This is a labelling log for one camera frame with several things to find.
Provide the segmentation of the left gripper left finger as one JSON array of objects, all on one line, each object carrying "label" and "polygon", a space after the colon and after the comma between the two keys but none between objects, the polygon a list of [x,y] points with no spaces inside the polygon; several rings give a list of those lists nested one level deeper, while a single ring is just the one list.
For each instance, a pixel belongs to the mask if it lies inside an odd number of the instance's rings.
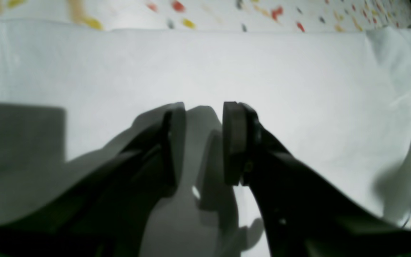
[{"label": "left gripper left finger", "polygon": [[4,257],[137,257],[156,204],[182,176],[186,109],[168,104],[110,160],[55,200],[0,225]]}]

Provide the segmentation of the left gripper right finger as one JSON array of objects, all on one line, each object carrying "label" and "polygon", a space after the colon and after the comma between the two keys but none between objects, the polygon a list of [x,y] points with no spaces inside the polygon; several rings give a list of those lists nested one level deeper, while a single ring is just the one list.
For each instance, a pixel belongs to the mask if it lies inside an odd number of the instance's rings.
[{"label": "left gripper right finger", "polygon": [[247,104],[222,111],[224,181],[248,186],[272,257],[411,257],[411,230],[370,214],[295,158]]}]

